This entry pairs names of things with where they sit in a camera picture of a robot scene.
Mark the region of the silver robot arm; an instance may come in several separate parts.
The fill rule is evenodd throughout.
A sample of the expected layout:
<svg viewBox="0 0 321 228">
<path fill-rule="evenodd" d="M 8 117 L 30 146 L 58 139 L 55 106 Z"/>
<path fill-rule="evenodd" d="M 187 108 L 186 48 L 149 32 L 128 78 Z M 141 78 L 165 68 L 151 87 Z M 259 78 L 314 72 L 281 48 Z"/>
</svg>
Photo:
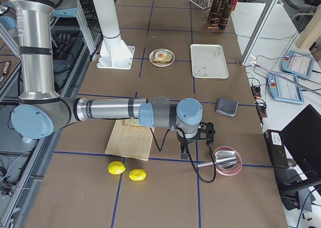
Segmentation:
<svg viewBox="0 0 321 228">
<path fill-rule="evenodd" d="M 165 97 L 87 100 L 62 98 L 54 85 L 50 17 L 55 11 L 75 16 L 77 0 L 8 0 L 16 12 L 24 90 L 11 122 L 21 135 L 41 139 L 75 122 L 89 119 L 137 120 L 141 126 L 177 133 L 181 157 L 191 157 L 189 145 L 214 142 L 214 125 L 202 122 L 200 102 L 186 98 L 171 104 Z"/>
</svg>

